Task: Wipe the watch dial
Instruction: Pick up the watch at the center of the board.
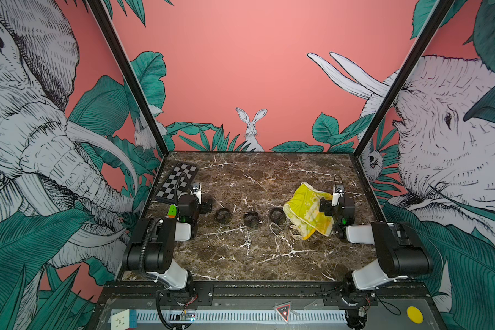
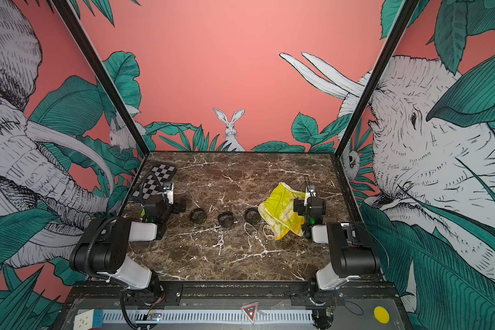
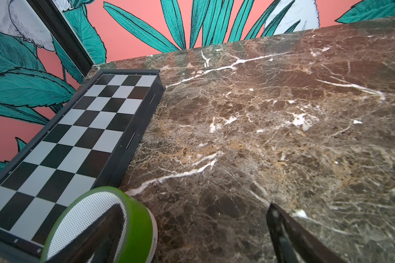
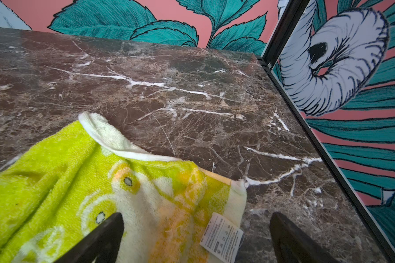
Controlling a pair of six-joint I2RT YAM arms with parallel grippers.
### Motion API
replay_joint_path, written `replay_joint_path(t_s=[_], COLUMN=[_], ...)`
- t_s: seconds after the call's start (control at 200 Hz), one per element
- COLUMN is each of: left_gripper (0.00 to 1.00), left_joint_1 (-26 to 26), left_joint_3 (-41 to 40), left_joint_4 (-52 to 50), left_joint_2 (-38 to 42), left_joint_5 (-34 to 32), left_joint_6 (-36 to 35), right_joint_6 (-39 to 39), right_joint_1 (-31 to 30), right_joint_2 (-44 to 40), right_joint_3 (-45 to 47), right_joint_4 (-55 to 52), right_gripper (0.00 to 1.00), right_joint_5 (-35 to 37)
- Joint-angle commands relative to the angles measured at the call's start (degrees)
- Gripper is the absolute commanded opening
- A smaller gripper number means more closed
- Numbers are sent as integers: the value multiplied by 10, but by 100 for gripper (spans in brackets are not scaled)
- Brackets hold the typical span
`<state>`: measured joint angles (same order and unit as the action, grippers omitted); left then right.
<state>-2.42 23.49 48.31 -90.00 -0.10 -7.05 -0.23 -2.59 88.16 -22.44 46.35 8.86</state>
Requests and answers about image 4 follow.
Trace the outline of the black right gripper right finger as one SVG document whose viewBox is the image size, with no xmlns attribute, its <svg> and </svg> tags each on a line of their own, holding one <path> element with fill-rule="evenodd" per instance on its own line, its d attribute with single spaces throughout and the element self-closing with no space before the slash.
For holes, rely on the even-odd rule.
<svg viewBox="0 0 395 263">
<path fill-rule="evenodd" d="M 280 212 L 272 214 L 270 233 L 279 263 L 336 263 L 324 248 Z"/>
</svg>

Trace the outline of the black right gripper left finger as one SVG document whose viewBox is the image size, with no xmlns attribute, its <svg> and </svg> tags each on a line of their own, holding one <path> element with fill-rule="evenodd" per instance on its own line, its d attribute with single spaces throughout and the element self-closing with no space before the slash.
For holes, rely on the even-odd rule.
<svg viewBox="0 0 395 263">
<path fill-rule="evenodd" d="M 123 233 L 122 214 L 114 213 L 56 262 L 114 263 L 118 256 Z"/>
</svg>

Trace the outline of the yellow green patterned towel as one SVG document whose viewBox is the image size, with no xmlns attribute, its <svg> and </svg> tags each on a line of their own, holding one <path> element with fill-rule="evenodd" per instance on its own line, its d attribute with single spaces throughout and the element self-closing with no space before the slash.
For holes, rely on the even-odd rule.
<svg viewBox="0 0 395 263">
<path fill-rule="evenodd" d="M 233 263 L 246 187 L 83 112 L 0 173 L 0 263 L 53 263 L 120 215 L 118 263 Z"/>
</svg>

